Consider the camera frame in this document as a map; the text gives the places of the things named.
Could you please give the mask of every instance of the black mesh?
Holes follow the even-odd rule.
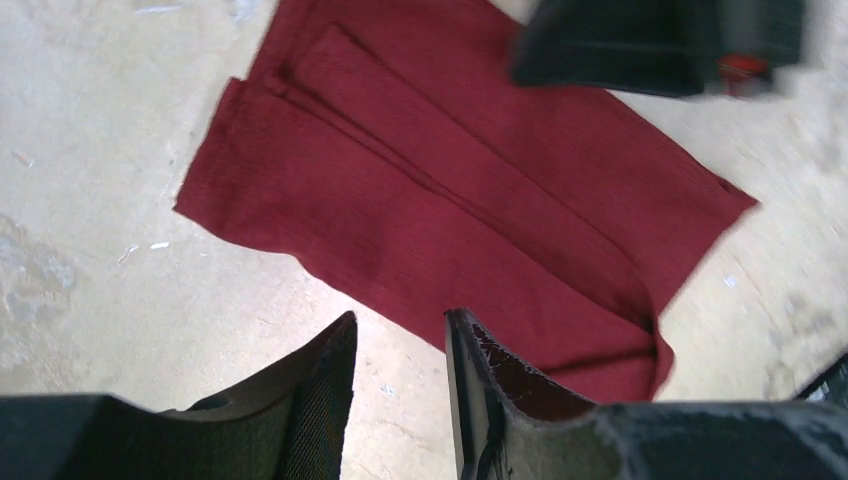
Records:
[[[280,480],[338,479],[341,474],[344,430],[353,401],[356,330],[344,336],[295,394]]]

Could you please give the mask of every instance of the textured knit fabric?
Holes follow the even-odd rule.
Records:
[[[605,91],[521,90],[484,0],[286,0],[176,209],[444,348],[471,308],[593,400],[650,399],[659,312],[754,201]]]

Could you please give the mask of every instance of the red tag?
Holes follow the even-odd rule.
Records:
[[[746,84],[762,81],[768,71],[769,66],[765,60],[749,55],[733,53],[719,61],[719,73],[725,82],[727,94],[733,97],[742,94]]]

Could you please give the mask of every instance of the gray floor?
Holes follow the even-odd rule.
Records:
[[[522,17],[522,0],[498,2]],[[812,0],[816,68],[756,103],[625,101],[762,201],[662,322],[660,399],[780,399],[848,344],[848,3]],[[174,5],[179,8],[156,8]],[[285,255],[170,207],[270,0],[0,6],[0,393],[184,408],[362,319],[344,478],[453,475],[444,356]]]

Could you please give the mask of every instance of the dirt stain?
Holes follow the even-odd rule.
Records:
[[[72,380],[69,346],[56,339],[71,309],[78,269],[50,245],[0,215],[0,385],[52,389]]]

